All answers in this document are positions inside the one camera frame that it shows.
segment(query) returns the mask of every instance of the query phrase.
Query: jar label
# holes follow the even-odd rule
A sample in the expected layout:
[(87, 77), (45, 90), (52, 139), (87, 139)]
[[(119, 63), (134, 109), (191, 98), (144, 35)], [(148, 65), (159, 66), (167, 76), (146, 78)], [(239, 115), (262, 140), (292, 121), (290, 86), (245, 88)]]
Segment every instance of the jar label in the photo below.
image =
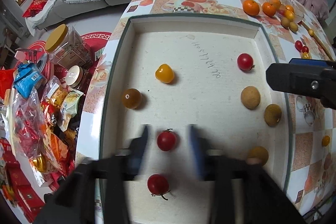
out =
[(63, 55), (63, 57), (58, 60), (58, 63), (66, 68), (66, 69), (70, 69), (72, 66), (83, 66), (85, 64), (85, 61), (80, 58), (79, 55), (77, 55), (74, 51), (69, 51), (67, 52), (67, 54)]

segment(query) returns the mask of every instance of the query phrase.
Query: yellow jar lid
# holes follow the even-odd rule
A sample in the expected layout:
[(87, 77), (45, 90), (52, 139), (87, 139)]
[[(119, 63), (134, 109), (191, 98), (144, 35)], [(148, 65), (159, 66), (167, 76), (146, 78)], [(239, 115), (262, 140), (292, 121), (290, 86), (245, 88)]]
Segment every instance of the yellow jar lid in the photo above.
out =
[(65, 24), (58, 26), (51, 32), (46, 43), (45, 50), (47, 52), (53, 52), (63, 42), (65, 36), (68, 33), (68, 27)]

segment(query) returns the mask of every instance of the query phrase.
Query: blue package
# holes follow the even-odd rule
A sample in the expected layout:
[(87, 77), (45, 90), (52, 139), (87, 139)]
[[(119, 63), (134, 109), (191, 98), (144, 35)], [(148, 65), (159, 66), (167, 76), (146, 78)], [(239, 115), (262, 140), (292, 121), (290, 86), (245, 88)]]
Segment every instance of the blue package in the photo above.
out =
[(33, 87), (38, 90), (38, 88), (46, 82), (47, 79), (40, 73), (34, 63), (20, 63), (17, 67), (14, 87), (26, 100), (30, 96)]

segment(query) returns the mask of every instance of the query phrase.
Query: yellow cherry tomato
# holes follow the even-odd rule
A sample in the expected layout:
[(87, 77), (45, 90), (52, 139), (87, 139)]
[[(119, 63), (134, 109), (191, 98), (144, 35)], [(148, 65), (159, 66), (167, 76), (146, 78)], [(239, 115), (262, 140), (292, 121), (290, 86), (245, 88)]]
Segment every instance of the yellow cherry tomato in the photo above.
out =
[(286, 7), (287, 10), (290, 10), (292, 13), (294, 13), (294, 8), (293, 8), (292, 5), (289, 5), (289, 4), (288, 4), (288, 5), (286, 5), (285, 7)]
[(328, 146), (330, 143), (330, 137), (328, 135), (324, 136), (322, 139), (322, 146)]
[(174, 79), (174, 71), (167, 64), (162, 64), (155, 72), (155, 77), (163, 83), (170, 83)]
[(290, 10), (285, 10), (285, 12), (284, 12), (284, 16), (289, 20), (289, 21), (293, 21), (294, 20), (294, 18), (295, 18), (295, 14), (292, 12), (292, 11), (290, 11)]
[(301, 58), (303, 59), (310, 59), (309, 54), (307, 52), (303, 52)]

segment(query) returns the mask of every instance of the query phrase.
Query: checkered tablecloth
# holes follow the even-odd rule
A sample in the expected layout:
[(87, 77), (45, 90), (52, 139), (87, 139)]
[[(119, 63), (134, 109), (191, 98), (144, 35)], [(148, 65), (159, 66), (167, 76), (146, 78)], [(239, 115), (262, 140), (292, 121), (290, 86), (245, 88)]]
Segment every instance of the checkered tablecloth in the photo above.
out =
[[(301, 40), (308, 46), (313, 59), (327, 59), (323, 49), (309, 36), (308, 31), (303, 26), (299, 26), (299, 30), (293, 33), (281, 26), (279, 18), (266, 16), (261, 9), (261, 4), (266, 0), (255, 0), (260, 5), (260, 13), (256, 17), (250, 17), (244, 13), (242, 9), (243, 1), (132, 0), (110, 37), (97, 67), (96, 78), (91, 82), (84, 106), (87, 126), (81, 123), (80, 135), (87, 136), (89, 139), (96, 131), (92, 124), (101, 119), (107, 79), (114, 52), (126, 22), (131, 16), (181, 12), (207, 13), (261, 22), (269, 35), (280, 62), (288, 63), (292, 58), (300, 58), (300, 53), (294, 47), (296, 40)], [(295, 0), (293, 2), (296, 8), (304, 13), (305, 23), (314, 30), (335, 59), (331, 44), (316, 17), (300, 3)], [(293, 130), (290, 135), (292, 154), (289, 155), (291, 171), (289, 183), (286, 185), (287, 196), (299, 212), (304, 214), (335, 189), (336, 111), (325, 109), (319, 100), (297, 95), (289, 95), (289, 103)], [(329, 146), (322, 147), (321, 142), (325, 135), (330, 136), (331, 142)], [(84, 149), (81, 148), (81, 145), (77, 145), (77, 151), (87, 156), (88, 147)]]

